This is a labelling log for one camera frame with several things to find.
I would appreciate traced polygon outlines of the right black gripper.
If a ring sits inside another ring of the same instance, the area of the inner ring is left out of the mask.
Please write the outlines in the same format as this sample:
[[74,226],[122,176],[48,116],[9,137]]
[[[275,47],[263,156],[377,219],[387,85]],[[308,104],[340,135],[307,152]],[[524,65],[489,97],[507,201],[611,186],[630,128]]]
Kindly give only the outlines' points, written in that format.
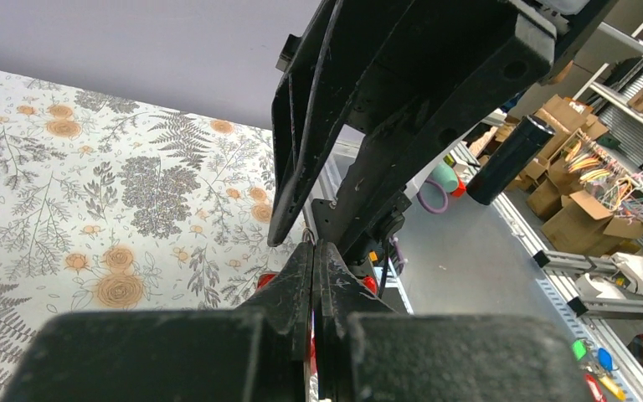
[[394,192],[483,118],[554,78],[613,7],[589,1],[561,28],[529,1],[414,2],[378,59],[397,85],[383,81],[375,97],[383,106],[371,115],[378,122],[363,132],[340,187],[332,220],[339,252],[352,248]]

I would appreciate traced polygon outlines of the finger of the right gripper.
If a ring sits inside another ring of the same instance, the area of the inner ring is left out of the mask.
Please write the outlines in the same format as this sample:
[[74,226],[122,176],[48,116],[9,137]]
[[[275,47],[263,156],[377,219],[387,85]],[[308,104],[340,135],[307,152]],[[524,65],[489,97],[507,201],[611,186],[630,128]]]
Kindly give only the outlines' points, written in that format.
[[322,1],[280,52],[271,107],[275,198],[268,244],[291,232],[345,125],[369,133],[387,80],[378,59],[410,9],[408,1]]

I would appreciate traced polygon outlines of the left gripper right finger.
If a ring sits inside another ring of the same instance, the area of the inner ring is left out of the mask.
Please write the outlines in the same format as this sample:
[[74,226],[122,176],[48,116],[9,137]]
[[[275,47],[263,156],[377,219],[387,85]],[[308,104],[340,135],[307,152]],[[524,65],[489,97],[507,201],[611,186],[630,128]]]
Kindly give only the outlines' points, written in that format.
[[353,313],[393,313],[347,268],[336,245],[316,244],[313,264],[313,309],[318,333],[347,332]]

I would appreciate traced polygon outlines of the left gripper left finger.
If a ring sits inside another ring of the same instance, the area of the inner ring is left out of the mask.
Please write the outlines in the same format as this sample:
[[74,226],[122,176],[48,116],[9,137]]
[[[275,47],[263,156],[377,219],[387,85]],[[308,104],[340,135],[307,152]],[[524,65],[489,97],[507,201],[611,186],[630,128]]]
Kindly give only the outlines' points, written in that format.
[[314,245],[300,243],[281,271],[238,309],[262,313],[278,333],[305,333],[311,312],[313,256]]

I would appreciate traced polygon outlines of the keyring with red fob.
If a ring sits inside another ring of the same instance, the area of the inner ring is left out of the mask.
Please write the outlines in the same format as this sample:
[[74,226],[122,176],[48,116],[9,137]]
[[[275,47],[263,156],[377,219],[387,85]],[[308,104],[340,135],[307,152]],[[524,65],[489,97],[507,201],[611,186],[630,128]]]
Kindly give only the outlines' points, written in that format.
[[277,347],[303,363],[311,360],[314,336],[333,358],[343,353],[349,315],[393,310],[349,270],[333,243],[315,240],[308,229],[281,271],[243,306],[261,310]]

